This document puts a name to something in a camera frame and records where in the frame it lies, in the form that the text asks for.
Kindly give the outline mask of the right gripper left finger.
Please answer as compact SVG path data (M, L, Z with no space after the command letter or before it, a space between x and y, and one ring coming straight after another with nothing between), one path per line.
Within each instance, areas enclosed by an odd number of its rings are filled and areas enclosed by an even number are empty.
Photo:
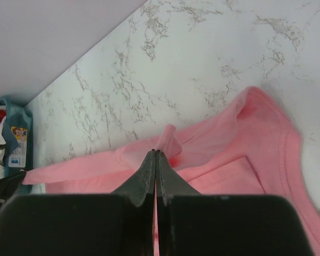
M0 210L0 255L153 255L156 153L109 194L17 196Z

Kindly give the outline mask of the pink t shirt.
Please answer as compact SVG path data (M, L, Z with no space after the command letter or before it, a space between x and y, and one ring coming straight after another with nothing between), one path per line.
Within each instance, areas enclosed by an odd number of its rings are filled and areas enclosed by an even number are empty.
M42 183L50 194L100 194L115 190L152 149L202 194L272 194L297 211L315 255L320 255L320 215L301 171L302 139L278 104L258 87L242 91L220 114L182 130L112 151L39 167L23 183Z

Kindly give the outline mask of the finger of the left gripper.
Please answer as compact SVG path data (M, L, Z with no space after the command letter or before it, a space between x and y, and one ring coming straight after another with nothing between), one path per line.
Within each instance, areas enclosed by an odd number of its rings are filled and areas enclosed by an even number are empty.
M26 176L25 171L0 179L0 208L18 190Z

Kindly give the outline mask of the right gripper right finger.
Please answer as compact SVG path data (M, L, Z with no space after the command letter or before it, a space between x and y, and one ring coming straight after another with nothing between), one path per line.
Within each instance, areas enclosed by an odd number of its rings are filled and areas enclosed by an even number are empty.
M293 206L273 195L202 195L156 152L160 255L313 255Z

